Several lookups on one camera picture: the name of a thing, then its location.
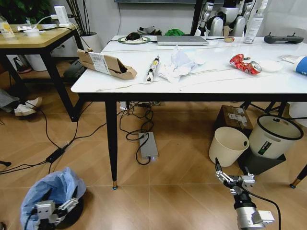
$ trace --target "laptop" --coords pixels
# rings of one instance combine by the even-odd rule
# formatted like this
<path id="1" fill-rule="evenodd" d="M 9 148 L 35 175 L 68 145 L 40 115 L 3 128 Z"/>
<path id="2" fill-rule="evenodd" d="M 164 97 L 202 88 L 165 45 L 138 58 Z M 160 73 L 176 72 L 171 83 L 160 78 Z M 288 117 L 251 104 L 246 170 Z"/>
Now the laptop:
<path id="1" fill-rule="evenodd" d="M 200 36 L 157 36 L 160 46 L 207 46 L 209 43 Z"/>

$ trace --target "white bowl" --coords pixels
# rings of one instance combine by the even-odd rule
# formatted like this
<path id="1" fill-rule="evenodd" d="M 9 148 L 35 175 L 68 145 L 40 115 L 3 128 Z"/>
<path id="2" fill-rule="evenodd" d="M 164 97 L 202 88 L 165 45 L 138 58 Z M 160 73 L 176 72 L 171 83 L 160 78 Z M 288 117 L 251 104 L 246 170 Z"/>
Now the white bowl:
<path id="1" fill-rule="evenodd" d="M 37 36 L 39 36 L 39 30 L 38 30 L 38 29 L 25 30 L 24 32 L 25 32 L 29 37 L 37 37 Z"/>

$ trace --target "wall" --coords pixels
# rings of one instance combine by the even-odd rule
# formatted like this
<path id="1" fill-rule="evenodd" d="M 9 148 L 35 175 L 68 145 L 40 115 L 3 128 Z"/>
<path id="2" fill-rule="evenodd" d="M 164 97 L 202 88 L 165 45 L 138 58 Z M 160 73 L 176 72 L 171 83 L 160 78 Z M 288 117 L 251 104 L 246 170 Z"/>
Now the wall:
<path id="1" fill-rule="evenodd" d="M 267 35 L 270 31 L 274 35 L 291 35 L 295 31 L 296 35 L 304 36 L 307 40 L 307 16 L 305 14 L 307 3 L 305 2 L 306 0 L 270 0 L 258 36 Z M 64 5 L 67 12 L 70 13 L 64 0 L 50 0 L 50 4 L 51 6 Z M 91 30 L 98 33 L 104 47 L 118 32 L 118 4 L 114 0 L 87 0 L 86 4 Z M 151 25 L 160 29 L 163 33 L 169 29 L 178 28 L 188 34 L 192 25 L 194 5 L 120 3 L 120 12 L 119 35 L 127 35 L 136 31 L 140 26 L 148 27 Z M 76 45 L 72 42 L 72 39 L 64 45 L 66 46 L 65 49 L 56 49 L 53 55 L 76 55 Z"/>
<path id="2" fill-rule="evenodd" d="M 51 12 L 54 11 L 54 5 L 64 5 L 67 13 L 70 13 L 64 0 L 50 0 L 50 5 L 52 7 Z M 178 28 L 185 33 L 189 33 L 191 30 L 194 14 L 193 4 L 120 3 L 119 5 L 121 12 L 119 35 L 127 35 L 137 31 L 140 26 L 148 27 L 152 25 L 163 33 L 172 28 Z M 91 30 L 98 33 L 104 47 L 118 32 L 118 4 L 114 0 L 87 0 L 86 6 Z M 73 50 L 76 46 L 71 40 L 64 44 L 67 46 L 66 48 L 54 50 L 53 56 L 74 56 Z"/>
<path id="3" fill-rule="evenodd" d="M 307 42 L 307 1 L 306 0 L 271 0 L 267 13 L 258 35 L 287 36 L 295 35 L 304 37 Z"/>

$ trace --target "wooden table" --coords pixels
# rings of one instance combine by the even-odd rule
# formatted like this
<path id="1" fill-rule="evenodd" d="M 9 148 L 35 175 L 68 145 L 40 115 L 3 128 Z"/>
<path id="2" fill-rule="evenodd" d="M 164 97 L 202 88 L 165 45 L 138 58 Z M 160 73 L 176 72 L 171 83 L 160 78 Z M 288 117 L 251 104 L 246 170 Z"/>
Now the wooden table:
<path id="1" fill-rule="evenodd" d="M 24 33 L 16 33 L 16 38 L 5 39 L 2 35 L 0 35 L 0 62 L 3 67 L 10 72 L 16 84 L 21 88 L 22 92 L 28 92 L 24 81 L 20 78 L 19 74 L 16 72 L 6 55 L 39 54 L 47 68 L 54 86 L 59 93 L 66 111 L 71 118 L 71 121 L 77 121 L 79 118 L 79 111 L 83 105 L 83 100 L 79 99 L 75 106 L 72 105 L 55 62 L 50 54 L 53 49 L 60 46 L 72 36 L 74 36 L 76 40 L 77 47 L 83 49 L 78 32 L 74 27 L 69 29 L 58 27 L 51 30 L 46 30 L 40 32 L 40 36 L 38 37 L 29 37 Z"/>
<path id="2" fill-rule="evenodd" d="M 118 101 L 259 101 L 259 102 L 305 102 L 307 101 L 307 78 L 293 71 L 291 63 L 281 61 L 280 55 L 304 56 L 307 44 L 268 44 L 257 37 L 253 44 L 243 43 L 236 37 L 233 43 L 210 40 L 208 46 L 180 46 L 188 51 L 196 49 L 206 63 L 196 73 L 181 77 L 178 83 L 169 83 L 158 76 L 154 82 L 142 84 L 148 68 L 157 55 L 160 65 L 168 64 L 174 46 L 158 46 L 157 43 L 126 45 L 110 42 L 102 54 L 120 59 L 133 67 L 137 76 L 133 80 L 121 80 L 104 73 L 87 69 L 71 90 L 85 101 L 106 103 L 107 137 L 113 189 L 117 188 L 117 102 Z M 249 75 L 230 66 L 229 60 L 242 53 L 251 61 L 279 61 L 283 69 L 279 72 L 262 72 Z"/>

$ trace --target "cardboard box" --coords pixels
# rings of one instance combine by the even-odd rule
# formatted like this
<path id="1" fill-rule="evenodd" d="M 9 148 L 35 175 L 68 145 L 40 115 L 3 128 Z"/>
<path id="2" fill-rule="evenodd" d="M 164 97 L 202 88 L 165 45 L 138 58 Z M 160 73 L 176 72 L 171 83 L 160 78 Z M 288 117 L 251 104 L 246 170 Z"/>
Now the cardboard box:
<path id="1" fill-rule="evenodd" d="M 123 65 L 116 57 L 85 52 L 81 49 L 78 49 L 78 56 L 83 66 L 123 80 L 134 79 L 137 75 L 132 67 Z"/>
<path id="2" fill-rule="evenodd" d="M 222 105 L 214 123 L 215 130 L 219 127 L 235 128 L 240 130 L 247 137 L 250 136 L 253 130 L 253 125 L 244 109 L 227 105 Z"/>
<path id="3" fill-rule="evenodd" d="M 281 155 L 277 159 L 259 157 L 253 154 L 250 148 L 248 148 L 241 154 L 237 161 L 244 174 L 246 174 L 245 167 L 247 167 L 250 173 L 259 175 L 264 171 L 267 171 L 268 169 L 286 161 L 286 157 L 285 155 Z"/>

